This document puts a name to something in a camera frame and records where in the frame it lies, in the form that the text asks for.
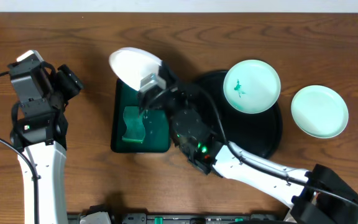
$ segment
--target wood grain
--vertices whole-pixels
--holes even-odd
[[[67,64],[86,86],[66,112],[69,212],[107,201],[118,212],[285,213],[280,202],[252,187],[204,176],[178,149],[110,150],[116,77],[108,57],[127,46],[158,55],[188,81],[249,58],[271,64],[282,83],[284,123],[272,160],[307,169],[326,165],[358,192],[358,14],[0,13],[0,72],[35,49],[56,67]],[[291,99],[307,85],[328,86],[347,103],[349,124],[338,137],[313,138],[293,122]],[[6,140],[16,99],[9,78],[0,78],[0,136]],[[0,145],[0,223],[22,223],[23,206],[19,163]]]

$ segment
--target teal mat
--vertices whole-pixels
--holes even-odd
[[[137,91],[127,86],[121,80],[118,80],[116,85],[111,150],[120,153],[168,151],[171,145],[169,125],[168,119],[162,110],[147,110],[143,112],[145,138],[142,143],[125,142],[122,140],[127,129],[123,117],[125,107],[127,106],[138,106]]]

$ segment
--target wooden table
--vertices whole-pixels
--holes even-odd
[[[358,192],[358,15],[0,13],[0,72],[35,49],[56,67],[67,64],[86,86],[65,113],[69,212],[107,202],[117,212],[285,213],[284,205],[248,185],[203,175],[178,149],[110,150],[117,78],[108,57],[127,46],[159,56],[188,81],[249,58],[268,62],[281,79],[284,123],[272,160],[306,169],[326,165]],[[349,124],[338,137],[317,139],[294,123],[291,100],[307,85],[328,86],[347,103]],[[6,140],[16,100],[9,78],[0,78],[0,137]],[[23,219],[19,163],[0,145],[0,223]]]

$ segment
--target green light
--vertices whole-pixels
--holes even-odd
[[[206,153],[208,151],[208,149],[206,148],[206,146],[203,146],[202,148],[201,148],[201,152],[202,153]]]

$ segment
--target sponge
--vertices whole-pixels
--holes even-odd
[[[143,124],[143,113],[139,114],[138,106],[127,106],[123,114],[127,130],[122,136],[124,142],[143,143],[146,137],[146,130]]]

